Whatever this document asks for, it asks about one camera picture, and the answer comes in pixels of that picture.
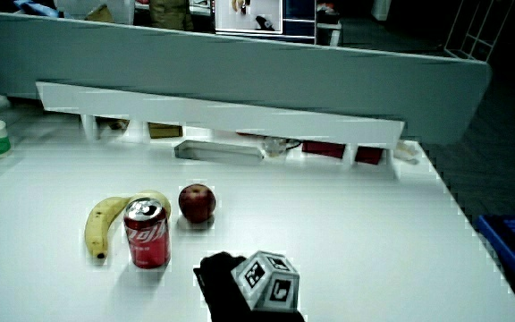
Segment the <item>person's right hand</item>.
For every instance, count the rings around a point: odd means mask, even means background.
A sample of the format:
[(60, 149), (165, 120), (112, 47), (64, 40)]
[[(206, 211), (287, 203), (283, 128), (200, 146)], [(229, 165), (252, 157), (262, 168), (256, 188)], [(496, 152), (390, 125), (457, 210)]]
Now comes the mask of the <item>person's right hand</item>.
[(246, 258), (222, 251), (205, 257), (193, 272), (213, 322), (304, 322), (300, 312), (251, 311), (231, 271)]

